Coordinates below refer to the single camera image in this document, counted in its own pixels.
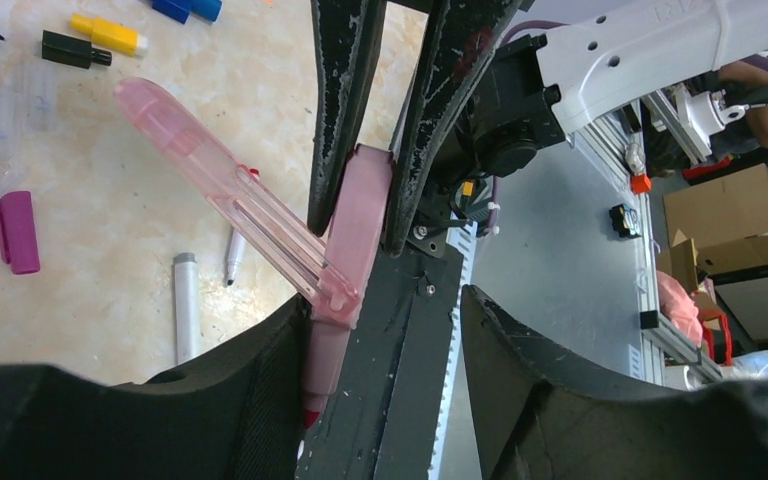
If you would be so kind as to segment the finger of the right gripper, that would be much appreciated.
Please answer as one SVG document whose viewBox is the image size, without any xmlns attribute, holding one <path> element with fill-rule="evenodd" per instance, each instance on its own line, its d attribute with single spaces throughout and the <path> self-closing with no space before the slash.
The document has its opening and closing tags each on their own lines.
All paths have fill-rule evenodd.
<svg viewBox="0 0 768 480">
<path fill-rule="evenodd" d="M 514 0 L 431 3 L 386 210 L 383 249 L 390 256 L 402 253 L 434 156 L 520 6 Z"/>
<path fill-rule="evenodd" d="M 386 5 L 368 0 L 311 3 L 318 105 L 307 227 L 317 236 L 329 225 L 357 143 L 380 55 Z"/>
</svg>

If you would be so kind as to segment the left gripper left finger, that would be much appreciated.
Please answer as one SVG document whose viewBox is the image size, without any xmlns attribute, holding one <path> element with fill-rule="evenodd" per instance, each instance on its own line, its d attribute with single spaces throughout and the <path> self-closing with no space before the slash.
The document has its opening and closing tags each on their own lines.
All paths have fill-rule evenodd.
<svg viewBox="0 0 768 480">
<path fill-rule="evenodd" d="M 0 365 L 0 479 L 290 479 L 309 306 L 142 384 Z"/>
</svg>

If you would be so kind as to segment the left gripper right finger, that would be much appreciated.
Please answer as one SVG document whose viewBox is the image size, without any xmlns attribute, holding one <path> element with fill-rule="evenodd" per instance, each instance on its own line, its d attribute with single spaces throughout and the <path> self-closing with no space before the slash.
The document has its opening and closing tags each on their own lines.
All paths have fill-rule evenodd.
<svg viewBox="0 0 768 480">
<path fill-rule="evenodd" d="M 768 380 L 684 392 L 604 368 L 474 286 L 462 341 L 486 479 L 768 479 Z"/>
</svg>

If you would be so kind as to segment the blue wide marker cap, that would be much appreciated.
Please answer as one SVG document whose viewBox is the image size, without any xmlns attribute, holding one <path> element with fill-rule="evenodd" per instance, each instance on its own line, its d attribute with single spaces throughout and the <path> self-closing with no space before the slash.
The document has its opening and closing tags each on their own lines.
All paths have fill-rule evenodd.
<svg viewBox="0 0 768 480">
<path fill-rule="evenodd" d="M 222 5 L 221 0 L 191 0 L 191 13 L 213 23 L 217 21 Z"/>
</svg>

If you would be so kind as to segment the dark blue marker cap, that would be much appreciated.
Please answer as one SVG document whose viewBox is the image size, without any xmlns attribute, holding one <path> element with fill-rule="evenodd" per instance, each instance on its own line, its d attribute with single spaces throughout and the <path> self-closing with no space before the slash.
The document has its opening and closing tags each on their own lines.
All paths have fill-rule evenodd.
<svg viewBox="0 0 768 480">
<path fill-rule="evenodd" d="M 153 10 L 180 23 L 185 24 L 192 11 L 190 0 L 151 0 Z"/>
</svg>

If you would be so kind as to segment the thin marker pink cap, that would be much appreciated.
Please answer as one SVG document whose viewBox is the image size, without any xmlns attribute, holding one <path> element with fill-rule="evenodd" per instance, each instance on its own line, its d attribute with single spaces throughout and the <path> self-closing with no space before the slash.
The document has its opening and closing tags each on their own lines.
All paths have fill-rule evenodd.
<svg viewBox="0 0 768 480">
<path fill-rule="evenodd" d="M 114 97 L 136 130 L 311 304 L 302 380 L 303 426 L 310 428 L 336 390 L 360 317 L 393 176 L 391 153 L 355 147 L 321 240 L 165 89 L 132 77 L 116 84 Z"/>
</svg>

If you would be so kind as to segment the yellow marker cap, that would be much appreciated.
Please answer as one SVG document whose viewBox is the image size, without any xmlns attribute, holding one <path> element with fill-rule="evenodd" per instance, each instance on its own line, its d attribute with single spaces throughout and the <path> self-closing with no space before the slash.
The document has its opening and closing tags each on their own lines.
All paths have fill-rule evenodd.
<svg viewBox="0 0 768 480">
<path fill-rule="evenodd" d="M 92 43 L 132 57 L 144 57 L 149 48 L 148 39 L 137 30 L 101 17 L 88 17 L 74 13 L 70 27 L 88 35 Z"/>
</svg>

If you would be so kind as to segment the black marker cap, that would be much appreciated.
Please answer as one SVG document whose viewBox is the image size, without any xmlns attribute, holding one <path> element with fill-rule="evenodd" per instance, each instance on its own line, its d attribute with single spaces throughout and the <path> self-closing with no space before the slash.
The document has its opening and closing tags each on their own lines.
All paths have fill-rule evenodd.
<svg viewBox="0 0 768 480">
<path fill-rule="evenodd" d="M 54 63 L 90 69 L 92 66 L 109 67 L 112 54 L 92 46 L 89 41 L 68 35 L 42 31 L 41 57 Z"/>
</svg>

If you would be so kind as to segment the magenta marker cap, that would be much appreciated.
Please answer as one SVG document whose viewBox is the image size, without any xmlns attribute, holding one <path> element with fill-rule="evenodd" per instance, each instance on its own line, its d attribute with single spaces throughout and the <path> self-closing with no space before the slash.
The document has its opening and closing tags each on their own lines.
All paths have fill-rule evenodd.
<svg viewBox="0 0 768 480">
<path fill-rule="evenodd" d="M 40 271 L 30 191 L 13 191 L 0 199 L 0 256 L 15 275 Z"/>
</svg>

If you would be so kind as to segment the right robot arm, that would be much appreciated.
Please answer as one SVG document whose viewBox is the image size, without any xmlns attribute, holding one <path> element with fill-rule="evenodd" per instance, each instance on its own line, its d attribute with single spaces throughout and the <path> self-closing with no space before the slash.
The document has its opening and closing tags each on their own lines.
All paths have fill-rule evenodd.
<svg viewBox="0 0 768 480">
<path fill-rule="evenodd" d="M 399 255 L 433 159 L 488 68 L 518 1 L 419 1 L 428 16 L 409 89 L 384 247 Z M 308 228 L 321 235 L 335 211 L 380 53 L 382 1 L 311 5 L 318 110 Z M 530 78 L 551 112 L 556 140 L 668 85 L 768 49 L 768 1 L 635 1 L 527 41 Z"/>
</svg>

